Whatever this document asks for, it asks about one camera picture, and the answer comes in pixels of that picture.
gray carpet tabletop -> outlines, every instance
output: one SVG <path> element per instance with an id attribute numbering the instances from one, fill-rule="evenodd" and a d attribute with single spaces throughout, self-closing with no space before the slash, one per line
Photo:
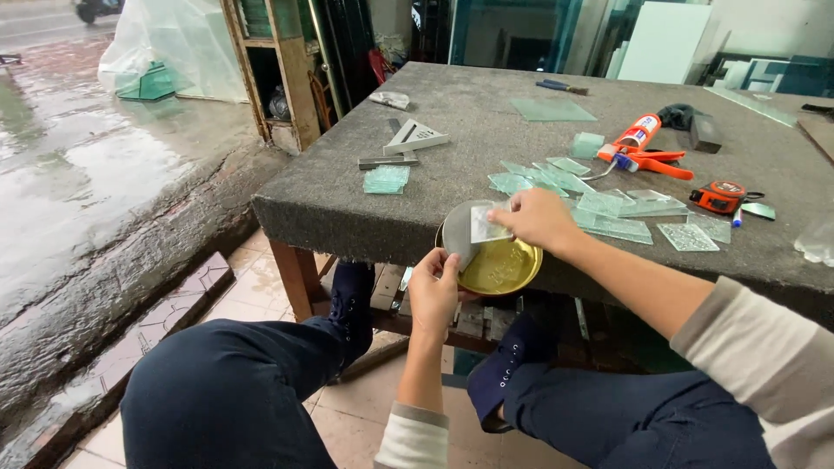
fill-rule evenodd
<path id="1" fill-rule="evenodd" d="M 536 87 L 553 78 L 590 88 L 589 96 Z M 727 275 L 830 327 L 834 325 L 834 269 L 812 264 L 793 249 L 814 219 L 832 216 L 834 168 L 799 130 L 780 124 L 703 88 L 612 81 L 603 78 L 408 63 L 380 90 L 410 96 L 408 112 L 365 100 L 253 197 L 266 235 L 289 245 L 354 259 L 414 265 L 428 252 L 446 214 L 469 199 L 502 200 L 487 174 L 504 172 L 506 159 L 530 165 L 568 156 L 574 135 L 590 132 L 612 141 L 644 113 L 688 103 L 715 117 L 725 135 L 718 154 L 689 151 L 681 167 L 692 181 L 640 171 L 616 171 L 591 182 L 597 190 L 654 189 L 682 201 L 717 179 L 766 194 L 777 221 L 746 216 L 720 252 L 678 252 L 656 228 L 686 217 L 646 218 L 654 245 L 600 236 L 606 243 L 663 265 L 714 280 Z M 805 102 L 834 106 L 834 99 L 772 95 L 772 104 L 797 111 Z M 527 122 L 511 98 L 569 99 L 596 122 Z M 389 118 L 412 118 L 451 142 L 416 150 L 402 195 L 365 194 L 357 159 L 382 156 L 393 133 Z M 650 148 L 686 149 L 688 133 L 661 129 Z M 602 160 L 580 160 L 599 172 Z M 530 285 L 592 300 L 613 301 L 593 280 L 547 256 Z"/>

sleeve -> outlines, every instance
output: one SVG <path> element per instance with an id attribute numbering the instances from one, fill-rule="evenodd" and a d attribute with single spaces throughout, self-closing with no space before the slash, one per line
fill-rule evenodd
<path id="1" fill-rule="evenodd" d="M 671 348 L 760 418 L 780 468 L 834 461 L 834 335 L 721 277 Z"/>
<path id="2" fill-rule="evenodd" d="M 374 469 L 448 467 L 449 417 L 395 402 Z"/>

navy sneaker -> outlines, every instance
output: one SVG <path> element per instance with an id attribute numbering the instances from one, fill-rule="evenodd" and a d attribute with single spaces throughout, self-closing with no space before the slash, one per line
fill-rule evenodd
<path id="1" fill-rule="evenodd" d="M 554 307 L 552 298 L 553 295 L 544 292 L 525 292 L 524 312 L 510 325 L 498 348 L 466 380 L 466 392 L 475 406 L 480 427 L 487 433 L 512 429 L 495 411 L 505 399 L 506 386 L 513 373 L 526 363 L 548 363 L 556 357 L 559 329 L 556 319 L 561 308 Z M 537 320 L 540 317 L 550 324 L 542 324 L 543 321 Z"/>
<path id="2" fill-rule="evenodd" d="M 365 262 L 340 260 L 336 265 L 328 319 L 343 331 L 342 370 L 364 355 L 374 340 L 370 296 L 375 279 L 374 266 Z"/>

orange caulking gun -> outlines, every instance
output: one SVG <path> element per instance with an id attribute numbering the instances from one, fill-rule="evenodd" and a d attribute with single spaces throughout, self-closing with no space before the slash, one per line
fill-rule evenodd
<path id="1" fill-rule="evenodd" d="M 657 133 L 657 129 L 660 126 L 660 118 L 655 114 L 646 114 L 637 119 L 631 127 L 623 132 L 615 144 L 602 145 L 602 148 L 600 148 L 596 156 L 605 161 L 610 161 L 611 165 L 609 170 L 606 170 L 598 177 L 594 176 L 594 179 L 608 174 L 614 166 L 628 169 L 631 172 L 637 171 L 638 169 L 648 169 L 649 171 L 686 181 L 695 177 L 691 171 L 680 169 L 670 164 L 683 158 L 686 152 L 652 151 L 645 149 L 649 140 Z"/>

round tin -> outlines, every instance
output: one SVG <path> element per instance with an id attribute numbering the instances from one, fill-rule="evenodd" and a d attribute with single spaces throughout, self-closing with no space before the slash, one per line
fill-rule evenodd
<path id="1" fill-rule="evenodd" d="M 480 201 L 464 202 L 458 208 L 471 208 Z M 435 245 L 444 247 L 444 226 L 449 216 L 437 230 Z M 480 243 L 480 249 L 470 264 L 458 274 L 458 285 L 485 296 L 508 295 L 521 290 L 539 273 L 544 252 L 522 240 L 496 240 Z"/>

